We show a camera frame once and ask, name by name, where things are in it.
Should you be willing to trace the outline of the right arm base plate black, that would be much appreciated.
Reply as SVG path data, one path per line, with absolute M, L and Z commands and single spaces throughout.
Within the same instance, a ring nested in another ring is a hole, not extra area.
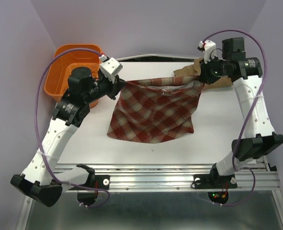
M 235 175 L 212 177 L 210 174 L 194 174 L 191 187 L 194 189 L 212 189 L 218 190 L 223 188 L 235 189 L 237 183 Z

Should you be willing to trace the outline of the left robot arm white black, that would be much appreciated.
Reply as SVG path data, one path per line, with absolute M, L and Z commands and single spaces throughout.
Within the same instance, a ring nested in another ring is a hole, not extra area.
M 100 67 L 98 79 L 88 67 L 74 68 L 68 78 L 68 89 L 57 103 L 47 133 L 31 162 L 21 174 L 13 175 L 11 185 L 33 200 L 51 207 L 60 196 L 72 189 L 91 191 L 91 198 L 80 201 L 84 207 L 94 207 L 99 192 L 107 193 L 95 179 L 95 170 L 85 164 L 55 175 L 57 165 L 67 143 L 90 112 L 90 103 L 108 96 L 114 100 L 125 86 L 119 77 L 121 68 L 105 70 Z

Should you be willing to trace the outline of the orange plastic basket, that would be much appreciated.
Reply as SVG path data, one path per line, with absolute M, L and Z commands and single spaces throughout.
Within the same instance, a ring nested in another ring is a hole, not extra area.
M 100 60 L 97 54 L 88 51 L 73 51 L 58 58 L 50 67 L 44 90 L 57 103 L 68 89 L 68 77 L 77 67 L 88 67 L 92 77 L 98 78 Z

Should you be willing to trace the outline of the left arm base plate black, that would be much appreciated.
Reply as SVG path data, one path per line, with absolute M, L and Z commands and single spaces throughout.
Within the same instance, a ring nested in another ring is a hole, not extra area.
M 96 174 L 91 179 L 88 179 L 85 184 L 82 184 L 82 186 L 109 190 L 109 184 L 110 184 L 110 175 Z

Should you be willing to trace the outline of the aluminium front rail frame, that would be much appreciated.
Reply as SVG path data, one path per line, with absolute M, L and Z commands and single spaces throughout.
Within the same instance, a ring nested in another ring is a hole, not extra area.
M 210 164 L 92 164 L 98 175 L 110 176 L 109 190 L 125 192 L 193 192 L 195 174 L 209 173 Z M 253 171 L 235 174 L 235 191 L 271 191 L 280 189 L 277 172 L 268 171 L 263 163 L 249 164 Z

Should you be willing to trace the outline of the aluminium right side rail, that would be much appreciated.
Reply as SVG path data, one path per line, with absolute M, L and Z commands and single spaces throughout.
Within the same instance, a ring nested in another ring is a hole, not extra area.
M 232 77 L 233 87 L 244 119 L 239 137 L 232 147 L 235 170 L 253 163 L 263 163 L 268 150 L 266 140 L 275 132 L 270 122 L 263 95 L 262 68 L 257 58 L 239 64 L 240 70 Z

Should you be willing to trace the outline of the white patterned garment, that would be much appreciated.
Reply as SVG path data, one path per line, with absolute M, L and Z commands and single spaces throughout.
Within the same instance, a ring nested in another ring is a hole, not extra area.
M 192 134 L 191 117 L 203 88 L 196 76 L 128 81 L 115 105 L 107 136 L 157 144 Z

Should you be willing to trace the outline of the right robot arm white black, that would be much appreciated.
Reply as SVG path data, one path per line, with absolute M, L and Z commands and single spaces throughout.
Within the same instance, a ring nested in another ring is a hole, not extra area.
M 199 80 L 210 85 L 227 76 L 244 119 L 239 138 L 232 142 L 231 152 L 214 164 L 208 175 L 200 177 L 201 183 L 219 187 L 245 163 L 275 150 L 283 143 L 283 136 L 277 134 L 271 124 L 262 92 L 265 76 L 259 59 L 246 57 L 244 39 L 224 40 L 221 58 L 216 54 L 217 47 L 213 41 L 200 41 L 198 49 L 203 52 Z

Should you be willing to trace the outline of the khaki brown skirt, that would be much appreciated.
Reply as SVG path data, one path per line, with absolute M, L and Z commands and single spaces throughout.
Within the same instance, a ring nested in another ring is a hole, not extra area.
M 190 76 L 190 75 L 196 75 L 199 76 L 201 74 L 201 66 L 200 62 L 202 61 L 202 58 L 194 59 L 193 64 L 185 66 L 181 69 L 174 70 L 174 76 Z M 204 91 L 207 90 L 217 90 L 217 89 L 223 89 L 223 88 L 232 88 L 232 82 L 231 79 L 227 76 L 221 77 L 218 81 L 216 81 L 213 84 L 204 84 Z

